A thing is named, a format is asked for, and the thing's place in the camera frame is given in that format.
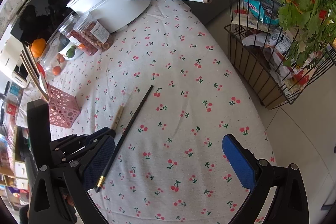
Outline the black chopstick gold tip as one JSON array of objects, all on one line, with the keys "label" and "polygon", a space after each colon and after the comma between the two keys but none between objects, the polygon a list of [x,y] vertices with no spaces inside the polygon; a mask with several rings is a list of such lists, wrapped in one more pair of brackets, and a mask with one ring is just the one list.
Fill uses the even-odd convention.
[{"label": "black chopstick gold tip", "polygon": [[136,118],[138,117],[139,115],[139,112],[141,111],[143,105],[145,104],[148,96],[150,95],[151,91],[153,90],[154,86],[151,85],[148,89],[148,91],[146,92],[145,96],[143,97],[142,101],[140,102],[138,108],[136,109],[134,115],[132,116],[132,118],[130,119],[129,123],[127,124],[127,127],[125,129],[125,131],[123,132],[122,136],[120,137],[120,140],[118,141],[117,145],[116,145],[116,148],[114,149],[114,152],[112,154],[112,156],[110,157],[107,165],[105,166],[103,172],[102,172],[102,175],[100,176],[99,180],[98,180],[98,183],[95,187],[95,192],[98,193],[100,192],[102,186],[104,185],[104,182],[105,182],[105,179],[110,171],[110,169],[112,168],[112,165],[113,165],[113,162],[114,160],[116,159],[132,125],[134,124]]}]

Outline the pale printed bamboo chopstick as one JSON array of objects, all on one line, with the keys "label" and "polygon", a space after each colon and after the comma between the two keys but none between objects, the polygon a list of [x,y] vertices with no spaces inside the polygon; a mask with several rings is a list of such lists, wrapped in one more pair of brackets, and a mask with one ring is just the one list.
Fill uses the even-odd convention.
[{"label": "pale printed bamboo chopstick", "polygon": [[115,115],[115,117],[114,117],[112,126],[111,126],[110,129],[112,129],[112,130],[114,130],[114,131],[116,130],[116,128],[117,128],[117,126],[118,126],[118,123],[119,123],[119,121],[120,121],[120,118],[121,118],[121,116],[122,116],[123,108],[124,108],[124,107],[123,107],[122,105],[119,106],[119,108],[118,108],[118,110],[117,110],[117,113],[116,113],[116,115]]}]

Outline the pink perforated utensil holder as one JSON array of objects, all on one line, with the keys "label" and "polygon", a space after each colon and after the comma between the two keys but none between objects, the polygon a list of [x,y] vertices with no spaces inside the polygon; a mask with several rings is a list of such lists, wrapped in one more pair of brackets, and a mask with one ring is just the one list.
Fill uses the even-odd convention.
[{"label": "pink perforated utensil holder", "polygon": [[48,89],[50,124],[71,128],[80,114],[76,98],[52,85]]}]

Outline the red label glass jar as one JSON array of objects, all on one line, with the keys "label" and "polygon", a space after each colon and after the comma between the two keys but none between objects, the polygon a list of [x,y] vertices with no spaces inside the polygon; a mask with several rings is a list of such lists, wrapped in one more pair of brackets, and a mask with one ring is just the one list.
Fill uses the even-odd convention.
[{"label": "red label glass jar", "polygon": [[16,116],[18,112],[18,105],[13,101],[5,102],[5,112],[9,115]]}]

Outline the blue label glass jar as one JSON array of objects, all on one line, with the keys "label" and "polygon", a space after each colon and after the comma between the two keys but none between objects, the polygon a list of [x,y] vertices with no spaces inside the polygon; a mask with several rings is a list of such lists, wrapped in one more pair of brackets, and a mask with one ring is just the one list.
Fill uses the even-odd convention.
[{"label": "blue label glass jar", "polygon": [[11,82],[10,87],[9,87],[9,94],[11,96],[16,96],[20,100],[23,95],[23,88],[20,87],[15,82]]}]

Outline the red plastic spoon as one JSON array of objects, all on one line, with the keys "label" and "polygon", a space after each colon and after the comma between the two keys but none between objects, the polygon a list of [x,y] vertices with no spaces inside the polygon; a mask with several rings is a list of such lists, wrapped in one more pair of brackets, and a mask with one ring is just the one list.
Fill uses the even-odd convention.
[{"label": "red plastic spoon", "polygon": [[43,67],[37,63],[37,69],[38,69],[38,75],[39,75],[39,78],[42,78],[46,81],[46,73],[45,73],[45,70],[43,69]]}]

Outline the clear jar with tangerines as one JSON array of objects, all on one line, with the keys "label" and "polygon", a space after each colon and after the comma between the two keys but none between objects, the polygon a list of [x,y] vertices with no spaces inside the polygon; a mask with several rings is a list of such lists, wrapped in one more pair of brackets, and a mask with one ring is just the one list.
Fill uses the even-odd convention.
[{"label": "clear jar with tangerines", "polygon": [[67,60],[58,52],[58,47],[47,47],[38,61],[49,79],[58,76],[67,65]]}]

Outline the cherry print tablecloth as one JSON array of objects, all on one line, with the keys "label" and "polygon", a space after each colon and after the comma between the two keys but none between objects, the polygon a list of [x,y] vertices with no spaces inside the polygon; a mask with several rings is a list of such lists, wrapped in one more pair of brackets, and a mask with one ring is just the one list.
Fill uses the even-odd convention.
[{"label": "cherry print tablecloth", "polygon": [[123,106],[121,135],[147,96],[103,189],[90,191],[94,203],[109,223],[228,223],[248,189],[222,151],[224,135],[274,159],[234,67],[181,1],[153,0],[113,38],[50,78],[81,109],[71,128],[51,127],[52,139],[109,127]]}]

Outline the dark green squash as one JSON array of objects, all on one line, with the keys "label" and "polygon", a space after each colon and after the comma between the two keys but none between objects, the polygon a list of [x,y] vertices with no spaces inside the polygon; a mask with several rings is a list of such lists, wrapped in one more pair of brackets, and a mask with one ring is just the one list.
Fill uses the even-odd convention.
[{"label": "dark green squash", "polygon": [[69,42],[70,41],[63,34],[60,34],[58,52],[61,52],[69,44]]}]

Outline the orange fruit on coaster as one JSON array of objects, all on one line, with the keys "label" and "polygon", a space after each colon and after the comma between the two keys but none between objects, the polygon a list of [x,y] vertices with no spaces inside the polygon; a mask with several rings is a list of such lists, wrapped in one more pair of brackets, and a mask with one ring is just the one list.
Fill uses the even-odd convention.
[{"label": "orange fruit on coaster", "polygon": [[41,57],[43,51],[45,50],[45,47],[46,47],[45,39],[43,38],[35,39],[30,46],[30,50],[33,57],[35,57],[36,59]]}]

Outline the short jar dried slices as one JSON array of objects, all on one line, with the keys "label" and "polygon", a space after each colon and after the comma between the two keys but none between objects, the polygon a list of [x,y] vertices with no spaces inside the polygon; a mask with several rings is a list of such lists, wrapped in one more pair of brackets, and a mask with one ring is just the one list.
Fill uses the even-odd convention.
[{"label": "short jar dried slices", "polygon": [[78,17],[73,29],[102,52],[107,51],[113,45],[112,35],[89,12]]}]

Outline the cream air fryer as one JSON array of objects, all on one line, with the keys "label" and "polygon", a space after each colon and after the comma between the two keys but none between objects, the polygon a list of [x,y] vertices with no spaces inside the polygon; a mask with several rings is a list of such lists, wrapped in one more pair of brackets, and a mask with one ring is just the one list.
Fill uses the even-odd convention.
[{"label": "cream air fryer", "polygon": [[22,51],[23,44],[10,35],[1,49],[1,72],[21,88],[26,88],[31,78],[20,58]]}]

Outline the tall jar red dried fruit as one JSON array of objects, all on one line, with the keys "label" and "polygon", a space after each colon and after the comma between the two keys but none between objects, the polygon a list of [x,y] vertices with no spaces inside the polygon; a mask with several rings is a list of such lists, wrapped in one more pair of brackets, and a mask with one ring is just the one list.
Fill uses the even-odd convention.
[{"label": "tall jar red dried fruit", "polygon": [[98,49],[94,47],[87,39],[83,38],[78,32],[75,31],[74,27],[78,20],[77,16],[74,14],[69,14],[60,24],[59,32],[63,34],[70,42],[72,42],[77,48],[82,50],[88,56],[93,56],[96,54]]}]

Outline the black microwave oven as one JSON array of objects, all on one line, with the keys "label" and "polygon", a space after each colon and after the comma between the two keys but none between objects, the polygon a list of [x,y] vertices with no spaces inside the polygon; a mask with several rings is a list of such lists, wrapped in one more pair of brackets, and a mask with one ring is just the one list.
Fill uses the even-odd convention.
[{"label": "black microwave oven", "polygon": [[19,11],[11,34],[25,45],[36,39],[48,41],[62,21],[72,12],[70,0],[28,0]]}]

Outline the green leafy celery bunch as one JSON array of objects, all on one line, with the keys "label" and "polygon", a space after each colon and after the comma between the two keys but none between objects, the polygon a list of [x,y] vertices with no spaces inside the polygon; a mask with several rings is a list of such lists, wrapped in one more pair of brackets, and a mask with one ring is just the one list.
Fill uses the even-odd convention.
[{"label": "green leafy celery bunch", "polygon": [[299,33],[292,42],[285,64],[304,63],[316,53],[325,52],[335,40],[335,0],[280,0],[279,24]]}]

